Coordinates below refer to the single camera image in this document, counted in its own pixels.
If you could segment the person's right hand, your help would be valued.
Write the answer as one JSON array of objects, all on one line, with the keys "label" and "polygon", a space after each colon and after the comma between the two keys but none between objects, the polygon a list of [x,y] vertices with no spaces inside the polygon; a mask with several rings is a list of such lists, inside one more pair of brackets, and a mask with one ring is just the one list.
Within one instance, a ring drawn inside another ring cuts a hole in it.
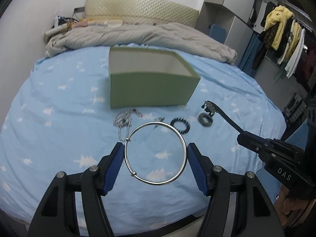
[{"label": "person's right hand", "polygon": [[315,199],[290,197],[289,189],[281,185],[274,203],[285,236],[315,236]]}]

